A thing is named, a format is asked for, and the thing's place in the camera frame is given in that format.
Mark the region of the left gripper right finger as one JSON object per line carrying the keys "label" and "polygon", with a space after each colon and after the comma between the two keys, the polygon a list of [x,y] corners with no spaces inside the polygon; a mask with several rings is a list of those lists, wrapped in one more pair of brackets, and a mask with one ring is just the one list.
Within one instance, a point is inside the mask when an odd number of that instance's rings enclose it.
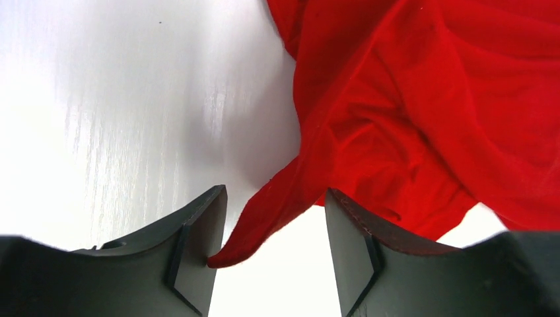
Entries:
{"label": "left gripper right finger", "polygon": [[558,316],[559,233],[506,231],[467,248],[417,236],[339,190],[325,196],[343,316]]}

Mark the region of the red t-shirt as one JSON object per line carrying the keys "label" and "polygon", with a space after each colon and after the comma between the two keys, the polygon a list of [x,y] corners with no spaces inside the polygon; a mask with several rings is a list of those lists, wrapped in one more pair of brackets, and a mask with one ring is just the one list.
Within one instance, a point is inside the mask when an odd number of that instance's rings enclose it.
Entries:
{"label": "red t-shirt", "polygon": [[295,60],[298,155],[212,268],[248,259],[337,188],[430,240],[482,203],[559,229],[558,1],[269,1]]}

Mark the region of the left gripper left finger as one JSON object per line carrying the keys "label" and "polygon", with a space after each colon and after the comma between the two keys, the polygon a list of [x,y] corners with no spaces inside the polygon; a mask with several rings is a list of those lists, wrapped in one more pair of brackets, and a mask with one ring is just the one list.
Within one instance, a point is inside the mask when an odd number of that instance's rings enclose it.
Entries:
{"label": "left gripper left finger", "polygon": [[1,237],[2,316],[206,316],[227,213],[213,186],[99,248],[72,252]]}

